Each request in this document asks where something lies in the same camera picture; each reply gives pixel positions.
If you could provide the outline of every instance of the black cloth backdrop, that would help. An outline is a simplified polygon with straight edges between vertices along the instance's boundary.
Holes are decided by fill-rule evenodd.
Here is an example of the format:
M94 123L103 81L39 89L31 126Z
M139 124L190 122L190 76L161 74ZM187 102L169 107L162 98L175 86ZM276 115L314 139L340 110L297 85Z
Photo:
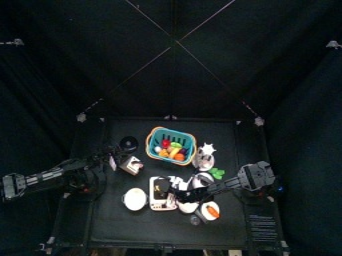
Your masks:
M286 184L282 219L296 255L342 253L342 51L333 50L280 105L268 127Z
M341 38L341 7L3 1L0 42L22 38L26 46L0 45L2 175L36 173L69 156L77 114L101 98L89 114L240 120L256 117L245 101L266 119L289 188L281 212L293 255L341 255L341 53L325 48ZM3 251L46 241L51 197L2 205Z

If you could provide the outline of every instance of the black table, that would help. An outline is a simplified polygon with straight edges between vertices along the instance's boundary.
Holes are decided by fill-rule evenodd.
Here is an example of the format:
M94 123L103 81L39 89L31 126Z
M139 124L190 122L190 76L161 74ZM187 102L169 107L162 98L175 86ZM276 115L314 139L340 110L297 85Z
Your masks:
M209 224L194 226L190 215L179 210L157 212L149 205L130 211L122 196L134 187L149 194L150 177L191 177L194 166L179 166L151 159L146 153L146 138L157 126L190 133L197 145L214 144L215 167L223 169L223 180L233 178L245 164L269 161L264 129L252 121L93 118L81 124L75 138L73 157L85 157L103 144L119 143L123 137L139 141L134 153L145 163L145 170L131 175L103 166L107 177L105 193L91 200L78 196L65 200L61 212L57 245L61 247L126 247L177 249L276 250L281 253L282 230L277 203L262 199L257 204L240 200L240 194L228 192L215 196L221 218ZM274 241L258 241L253 236L252 216L266 216L276 222Z

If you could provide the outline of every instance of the plastic basket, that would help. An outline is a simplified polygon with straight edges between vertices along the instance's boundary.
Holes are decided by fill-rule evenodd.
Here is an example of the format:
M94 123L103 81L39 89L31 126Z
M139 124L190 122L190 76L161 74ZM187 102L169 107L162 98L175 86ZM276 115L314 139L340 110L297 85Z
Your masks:
M157 146L162 145L163 139L170 140L171 142L178 142L187 149L186 159L185 161L178 161L175 159L162 157L154 151ZM178 164L178 165L189 165L193 161L193 158L197 154L197 139L189 134L175 130L170 130L165 127L155 127L151 133L146 138L146 153L147 155L158 160Z

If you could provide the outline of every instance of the red object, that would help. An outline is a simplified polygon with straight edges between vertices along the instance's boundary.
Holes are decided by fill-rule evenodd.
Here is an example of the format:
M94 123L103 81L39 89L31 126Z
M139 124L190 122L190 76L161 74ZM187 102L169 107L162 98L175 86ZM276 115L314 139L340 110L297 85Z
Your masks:
M162 147L163 148L169 148L170 145L171 145L171 141L170 140L163 140L162 141Z

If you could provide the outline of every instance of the green toy vegetable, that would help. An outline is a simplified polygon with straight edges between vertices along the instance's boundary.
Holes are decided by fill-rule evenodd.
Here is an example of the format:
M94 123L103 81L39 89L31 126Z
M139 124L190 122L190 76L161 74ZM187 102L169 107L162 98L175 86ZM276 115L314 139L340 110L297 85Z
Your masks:
M225 175L225 170L219 170L218 168L214 167L209 170L209 172L211 173L215 179L222 180L222 176Z
M171 147L173 148L182 148L182 144L179 144L177 142L171 142Z

